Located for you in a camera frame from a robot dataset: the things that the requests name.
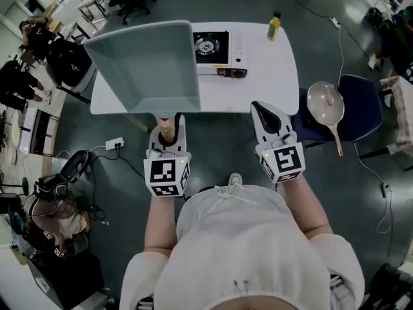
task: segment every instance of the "backpack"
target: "backpack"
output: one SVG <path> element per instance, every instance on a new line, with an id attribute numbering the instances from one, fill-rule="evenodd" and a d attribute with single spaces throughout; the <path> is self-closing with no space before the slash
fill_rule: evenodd
<path id="1" fill-rule="evenodd" d="M 63 39 L 58 39 L 50 45 L 50 53 L 46 60 L 57 78 L 71 87 L 79 84 L 92 64 L 83 45 Z"/>

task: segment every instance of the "pan handle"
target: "pan handle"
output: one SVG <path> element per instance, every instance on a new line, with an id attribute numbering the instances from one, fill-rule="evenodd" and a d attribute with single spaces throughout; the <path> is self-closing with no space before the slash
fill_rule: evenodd
<path id="1" fill-rule="evenodd" d="M 332 127 L 330 128 L 331 133 L 333 133 L 334 139 L 336 140 L 336 145 L 337 145 L 337 150 L 338 150 L 338 154 L 340 156 L 343 156 L 343 148 L 341 148 L 341 142 L 340 142 L 340 138 L 338 136 L 338 132 L 337 132 L 337 127 Z"/>

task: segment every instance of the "power strip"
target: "power strip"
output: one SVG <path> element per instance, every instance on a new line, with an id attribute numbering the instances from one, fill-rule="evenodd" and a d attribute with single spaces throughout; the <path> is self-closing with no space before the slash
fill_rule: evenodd
<path id="1" fill-rule="evenodd" d="M 340 25 L 340 23 L 338 23 L 338 20 L 335 18 L 335 17 L 330 17 L 330 21 L 331 21 L 331 23 L 333 23 L 333 25 L 336 27 L 336 28 L 341 28 L 341 25 Z"/>
<path id="2" fill-rule="evenodd" d="M 116 139 L 113 139 L 113 140 L 106 141 L 106 144 L 105 144 L 105 145 L 106 145 L 106 150 L 115 149 L 115 145 L 116 145 L 117 143 L 120 143 L 120 144 L 121 144 L 121 145 L 119 146 L 119 148 L 125 146 L 125 141 L 124 141 L 123 138 L 116 138 Z"/>
<path id="3" fill-rule="evenodd" d="M 390 192 L 390 185 L 387 183 L 380 184 L 381 195 L 385 199 L 387 198 L 387 194 Z"/>

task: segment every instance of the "pan lid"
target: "pan lid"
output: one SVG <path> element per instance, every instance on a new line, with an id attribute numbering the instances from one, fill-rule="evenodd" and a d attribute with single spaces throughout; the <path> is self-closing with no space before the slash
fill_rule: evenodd
<path id="1" fill-rule="evenodd" d="M 318 123 L 326 126 L 336 126 L 344 115 L 343 98 L 334 85 L 325 81 L 308 89 L 307 108 Z"/>

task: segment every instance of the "stove knob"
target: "stove knob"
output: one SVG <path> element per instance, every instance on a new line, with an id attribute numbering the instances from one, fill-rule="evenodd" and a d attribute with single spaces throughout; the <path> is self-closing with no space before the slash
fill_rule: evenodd
<path id="1" fill-rule="evenodd" d="M 242 71 L 239 71 L 239 70 L 234 71 L 234 73 L 233 73 L 233 77 L 235 77 L 235 78 L 242 78 L 243 76 L 244 76 L 244 73 Z"/>

